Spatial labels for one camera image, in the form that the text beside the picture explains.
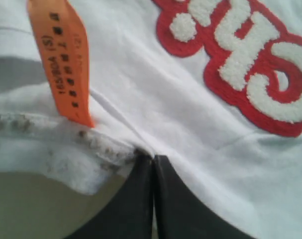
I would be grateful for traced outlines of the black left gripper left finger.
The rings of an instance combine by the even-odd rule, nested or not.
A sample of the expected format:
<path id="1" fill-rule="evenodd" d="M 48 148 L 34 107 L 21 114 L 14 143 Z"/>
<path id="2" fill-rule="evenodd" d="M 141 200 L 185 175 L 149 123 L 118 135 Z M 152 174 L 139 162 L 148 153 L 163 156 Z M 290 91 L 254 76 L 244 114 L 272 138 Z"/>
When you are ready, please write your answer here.
<path id="1" fill-rule="evenodd" d="M 152 161 L 140 154 L 109 203 L 68 239 L 150 239 L 153 222 Z"/>

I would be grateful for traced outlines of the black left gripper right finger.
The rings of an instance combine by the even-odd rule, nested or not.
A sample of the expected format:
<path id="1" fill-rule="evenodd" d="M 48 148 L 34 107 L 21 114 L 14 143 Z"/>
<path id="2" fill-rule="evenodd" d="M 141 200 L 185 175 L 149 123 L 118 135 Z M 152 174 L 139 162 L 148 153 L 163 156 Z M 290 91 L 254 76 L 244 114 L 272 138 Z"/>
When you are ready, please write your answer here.
<path id="1" fill-rule="evenodd" d="M 206 207 L 181 180 L 166 156 L 155 156 L 153 185 L 158 238 L 248 238 L 248 234 Z"/>

